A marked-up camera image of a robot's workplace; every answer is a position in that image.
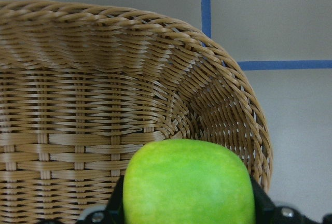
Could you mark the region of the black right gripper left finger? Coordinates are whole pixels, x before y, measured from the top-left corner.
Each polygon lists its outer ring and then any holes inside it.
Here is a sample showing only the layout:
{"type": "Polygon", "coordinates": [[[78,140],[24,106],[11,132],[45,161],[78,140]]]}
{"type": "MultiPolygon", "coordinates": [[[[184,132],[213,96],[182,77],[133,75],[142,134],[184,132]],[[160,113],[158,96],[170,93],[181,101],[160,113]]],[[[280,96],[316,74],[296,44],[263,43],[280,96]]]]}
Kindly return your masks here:
{"type": "Polygon", "coordinates": [[[106,223],[124,224],[125,222],[123,212],[123,183],[124,176],[120,176],[105,209],[107,213],[106,223]]]}

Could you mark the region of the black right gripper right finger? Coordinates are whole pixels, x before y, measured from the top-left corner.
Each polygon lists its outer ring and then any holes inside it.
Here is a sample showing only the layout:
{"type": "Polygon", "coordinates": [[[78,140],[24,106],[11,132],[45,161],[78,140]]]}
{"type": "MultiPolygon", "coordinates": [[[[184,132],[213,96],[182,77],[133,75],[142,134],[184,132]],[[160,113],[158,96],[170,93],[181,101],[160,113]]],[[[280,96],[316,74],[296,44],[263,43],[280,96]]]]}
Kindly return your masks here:
{"type": "Polygon", "coordinates": [[[254,193],[255,214],[257,224],[268,224],[272,222],[275,204],[270,197],[265,193],[260,184],[253,176],[250,176],[251,184],[254,193]]]}

